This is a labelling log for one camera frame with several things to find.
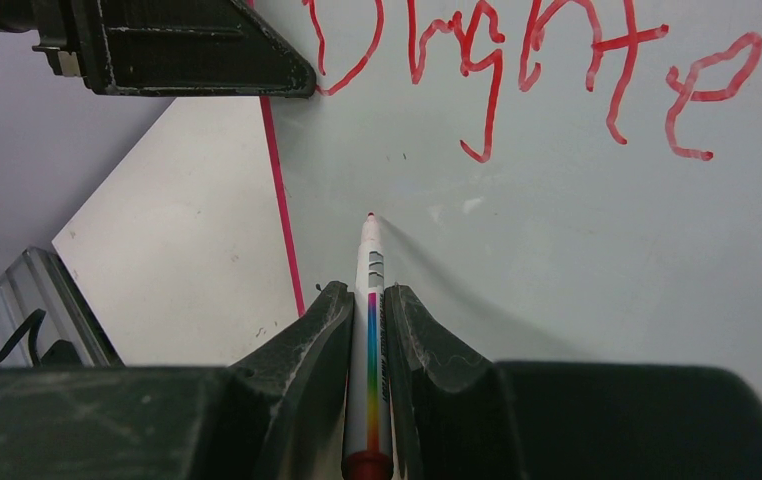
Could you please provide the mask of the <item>pink framed whiteboard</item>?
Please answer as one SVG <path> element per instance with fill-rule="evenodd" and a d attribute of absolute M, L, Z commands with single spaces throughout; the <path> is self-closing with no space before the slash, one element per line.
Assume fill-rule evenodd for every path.
<path fill-rule="evenodd" d="M 389 284 L 493 359 L 713 365 L 762 396 L 762 1 L 259 1 L 290 270 Z"/>

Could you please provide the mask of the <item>white whiteboard marker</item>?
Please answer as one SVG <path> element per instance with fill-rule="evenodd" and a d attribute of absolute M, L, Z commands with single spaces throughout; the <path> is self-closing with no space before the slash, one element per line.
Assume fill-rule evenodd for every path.
<path fill-rule="evenodd" d="M 345 479 L 390 479 L 394 471 L 390 382 L 380 225 L 362 226 L 354 282 L 354 312 L 341 470 Z"/>

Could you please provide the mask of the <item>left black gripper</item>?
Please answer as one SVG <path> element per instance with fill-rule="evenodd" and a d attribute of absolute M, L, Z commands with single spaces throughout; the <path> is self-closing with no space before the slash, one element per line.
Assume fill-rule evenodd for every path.
<path fill-rule="evenodd" d="M 0 0 L 0 32 L 29 31 L 56 75 L 99 95 L 308 98 L 317 85 L 245 1 Z"/>

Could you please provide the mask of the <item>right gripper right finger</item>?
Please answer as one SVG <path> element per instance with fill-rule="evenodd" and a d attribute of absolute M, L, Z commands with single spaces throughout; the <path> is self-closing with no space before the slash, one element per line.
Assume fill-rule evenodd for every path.
<path fill-rule="evenodd" d="M 408 479 L 762 479 L 762 402 L 718 368 L 493 362 L 386 290 Z"/>

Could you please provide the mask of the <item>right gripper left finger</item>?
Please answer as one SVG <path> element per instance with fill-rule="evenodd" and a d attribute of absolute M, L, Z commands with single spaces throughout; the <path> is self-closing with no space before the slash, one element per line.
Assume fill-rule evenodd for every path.
<path fill-rule="evenodd" d="M 353 295 L 228 367 L 0 369 L 0 479 L 337 479 Z"/>

